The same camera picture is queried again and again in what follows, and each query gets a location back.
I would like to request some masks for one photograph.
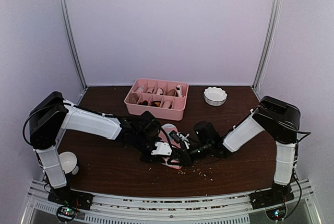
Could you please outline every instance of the pink container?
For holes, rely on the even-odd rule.
[[[176,87],[179,85],[182,86],[182,97],[179,97],[176,92]],[[145,111],[149,111],[156,118],[180,121],[186,108],[188,89],[189,85],[184,82],[137,79],[125,97],[124,103],[129,114],[141,115]],[[143,101],[147,101],[148,105],[139,105]],[[151,106],[154,101],[161,101],[160,104],[156,103],[159,107]]]

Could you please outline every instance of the scalloped bowl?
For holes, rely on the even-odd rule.
[[[219,107],[226,102],[228,94],[221,88],[208,87],[204,90],[204,100],[209,105]]]

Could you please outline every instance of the metal frame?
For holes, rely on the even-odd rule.
[[[260,63],[257,69],[257,73],[255,76],[255,80],[253,83],[253,89],[257,92],[259,89],[259,85],[261,83],[261,79],[265,72],[266,63],[270,54],[270,47],[271,47],[271,41],[273,37],[273,33],[277,24],[278,14],[281,6],[281,0],[273,0],[272,1],[272,8],[271,8],[271,14],[269,19],[269,25],[266,35],[265,44],[262,50],[262,55],[260,59]]]
[[[311,185],[308,180],[302,180],[300,184],[302,199],[308,202],[312,221],[314,224],[320,224],[321,220]],[[21,224],[30,224],[34,209],[55,214],[58,205],[47,200],[48,193],[44,190],[44,185],[44,182],[32,182]],[[300,195],[297,184],[294,182],[291,186],[295,199],[289,203],[296,202]],[[229,220],[235,220],[234,223],[246,224],[249,223],[249,214],[265,210],[264,208],[252,209],[249,199],[249,194],[252,192],[181,198],[130,197],[92,193],[94,197],[90,211],[81,210],[76,220],[84,223],[104,224],[171,222],[214,224],[233,223]]]
[[[73,32],[72,32],[72,28],[71,28],[70,21],[69,21],[67,3],[66,3],[66,0],[59,0],[59,1],[60,1],[61,8],[62,8],[63,19],[64,19],[65,29],[66,29],[66,36],[67,36],[69,48],[71,51],[71,55],[74,61],[75,69],[79,76],[82,89],[86,89],[87,83],[86,83],[86,80],[85,80],[85,77],[84,77],[84,74],[81,68],[81,64],[80,64],[79,57],[78,57],[78,52],[75,46]]]

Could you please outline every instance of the wooden table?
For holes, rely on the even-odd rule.
[[[184,117],[171,122],[179,131],[195,137],[193,126],[206,120],[221,136],[249,114],[258,101],[250,87],[224,87],[226,103],[211,107],[204,102],[205,87],[189,88]],[[81,106],[105,113],[128,115],[124,98],[130,87],[90,87]],[[159,163],[139,161],[133,147],[103,137],[66,131],[59,147],[74,152],[80,162],[79,173],[69,181],[72,188],[96,193],[128,196],[182,197],[236,193],[270,187],[275,173],[276,145],[267,133],[246,143],[231,157],[218,160],[207,157],[182,173]]]

